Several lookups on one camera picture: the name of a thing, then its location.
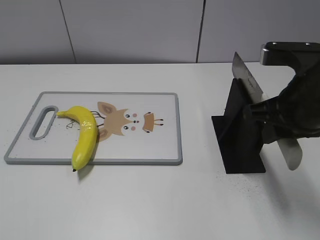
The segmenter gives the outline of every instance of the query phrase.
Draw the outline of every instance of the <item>yellow banana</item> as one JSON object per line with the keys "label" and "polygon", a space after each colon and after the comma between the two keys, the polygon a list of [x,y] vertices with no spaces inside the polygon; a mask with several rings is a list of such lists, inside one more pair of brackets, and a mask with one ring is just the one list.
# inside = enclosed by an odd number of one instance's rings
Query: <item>yellow banana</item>
{"label": "yellow banana", "polygon": [[72,154],[73,171],[82,169],[89,162],[96,147],[98,127],[95,117],[83,106],[73,106],[68,111],[59,111],[58,117],[68,117],[80,124],[80,137]]}

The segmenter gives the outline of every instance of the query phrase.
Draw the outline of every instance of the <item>knife blade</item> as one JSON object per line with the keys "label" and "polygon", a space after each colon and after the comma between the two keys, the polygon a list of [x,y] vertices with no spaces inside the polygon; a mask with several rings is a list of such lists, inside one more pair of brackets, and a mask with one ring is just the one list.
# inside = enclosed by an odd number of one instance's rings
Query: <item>knife blade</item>
{"label": "knife blade", "polygon": [[[268,96],[262,91],[254,76],[251,74],[237,52],[234,53],[232,61],[232,73],[234,78],[241,80],[254,104],[268,99]],[[303,155],[298,141],[296,139],[284,138],[279,139],[277,143],[288,168],[292,171],[297,169],[301,163]]]}

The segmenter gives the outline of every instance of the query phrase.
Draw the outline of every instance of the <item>white table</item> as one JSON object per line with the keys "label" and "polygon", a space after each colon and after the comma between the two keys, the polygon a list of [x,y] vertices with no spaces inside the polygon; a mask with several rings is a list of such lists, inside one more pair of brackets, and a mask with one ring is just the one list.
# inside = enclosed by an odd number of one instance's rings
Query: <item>white table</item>
{"label": "white table", "polygon": [[[294,75],[247,65],[269,97]],[[232,78],[230,63],[0,65],[2,156],[42,91],[175,92],[183,152],[179,166],[89,166],[86,176],[2,159],[0,239],[320,239],[320,138],[299,140],[296,171],[273,143],[266,173],[225,174],[211,116],[223,114]]]}

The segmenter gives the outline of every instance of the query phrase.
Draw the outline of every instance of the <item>black knife holder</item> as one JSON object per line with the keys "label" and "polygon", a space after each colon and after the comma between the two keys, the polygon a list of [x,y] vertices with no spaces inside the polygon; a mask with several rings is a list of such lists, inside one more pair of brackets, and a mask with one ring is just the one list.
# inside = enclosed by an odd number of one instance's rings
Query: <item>black knife holder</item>
{"label": "black knife holder", "polygon": [[227,174],[266,172],[260,158],[261,123],[243,114],[249,104],[252,101],[241,81],[233,79],[224,115],[211,117]]}

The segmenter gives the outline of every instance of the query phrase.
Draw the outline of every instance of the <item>cutting board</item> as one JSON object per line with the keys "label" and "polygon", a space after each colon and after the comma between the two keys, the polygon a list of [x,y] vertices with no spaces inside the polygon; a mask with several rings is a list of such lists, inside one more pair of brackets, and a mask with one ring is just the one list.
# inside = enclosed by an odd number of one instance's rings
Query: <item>cutting board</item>
{"label": "cutting board", "polygon": [[73,106],[89,109],[96,119],[100,138],[91,164],[182,163],[177,94],[138,92],[42,92],[4,160],[8,164],[71,164],[80,125],[56,113]]}

